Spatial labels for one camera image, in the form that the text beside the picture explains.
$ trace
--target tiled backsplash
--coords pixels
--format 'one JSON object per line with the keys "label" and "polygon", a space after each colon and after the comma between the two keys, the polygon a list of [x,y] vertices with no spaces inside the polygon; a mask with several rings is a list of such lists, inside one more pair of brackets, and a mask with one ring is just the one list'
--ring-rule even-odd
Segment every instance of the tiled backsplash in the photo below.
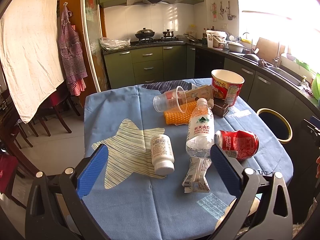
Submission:
{"label": "tiled backsplash", "polygon": [[166,29],[174,35],[184,34],[194,24],[193,5],[190,4],[137,4],[130,6],[113,6],[104,9],[107,37],[137,41],[135,34],[143,28],[155,32],[154,39],[163,36]]}

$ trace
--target instant noodle cup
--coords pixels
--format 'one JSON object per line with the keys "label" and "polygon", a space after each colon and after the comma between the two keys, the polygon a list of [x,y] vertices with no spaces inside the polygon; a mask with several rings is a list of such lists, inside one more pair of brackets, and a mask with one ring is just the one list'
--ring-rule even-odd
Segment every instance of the instant noodle cup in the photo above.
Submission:
{"label": "instant noodle cup", "polygon": [[244,78],[237,73],[224,69],[211,71],[213,97],[233,106],[244,83]]}

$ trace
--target trash can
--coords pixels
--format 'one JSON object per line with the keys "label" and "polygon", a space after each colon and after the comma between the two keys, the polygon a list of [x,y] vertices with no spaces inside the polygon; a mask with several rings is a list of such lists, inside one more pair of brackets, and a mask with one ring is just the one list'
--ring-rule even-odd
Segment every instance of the trash can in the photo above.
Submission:
{"label": "trash can", "polygon": [[270,128],[281,144],[290,142],[292,139],[292,128],[281,114],[268,108],[259,109],[257,114]]}

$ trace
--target white pill bottle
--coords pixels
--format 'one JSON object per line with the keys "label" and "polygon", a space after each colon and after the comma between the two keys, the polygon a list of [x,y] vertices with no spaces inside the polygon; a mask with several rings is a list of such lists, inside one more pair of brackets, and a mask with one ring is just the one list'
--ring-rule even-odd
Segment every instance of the white pill bottle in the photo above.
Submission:
{"label": "white pill bottle", "polygon": [[174,172],[174,157],[169,136],[165,134],[153,136],[150,144],[155,174],[164,176]]}

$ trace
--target tile floor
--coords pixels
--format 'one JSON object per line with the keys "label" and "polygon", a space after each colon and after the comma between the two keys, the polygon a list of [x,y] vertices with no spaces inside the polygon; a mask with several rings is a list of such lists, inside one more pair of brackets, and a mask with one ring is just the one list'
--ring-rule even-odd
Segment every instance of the tile floor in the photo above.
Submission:
{"label": "tile floor", "polygon": [[[84,122],[83,109],[77,108],[81,116],[77,116],[73,110],[63,112],[61,115],[63,120],[72,130],[68,134],[63,128],[55,115],[47,116],[48,121],[45,122],[51,136],[48,137],[46,131],[36,120],[36,129],[39,137],[36,137],[27,124],[22,124],[28,140],[33,148],[23,140],[21,135],[17,136],[17,140],[21,145],[23,154],[46,175],[60,174],[67,167],[75,167],[84,157]],[[27,205],[28,196],[32,184],[32,179],[21,179],[16,176],[13,186],[12,195],[15,196],[23,204]],[[61,206],[63,215],[68,215],[68,209],[64,203],[63,197],[58,195],[58,201]],[[9,200],[6,196],[0,195],[0,206],[22,236],[24,233],[25,214],[26,211]]]}

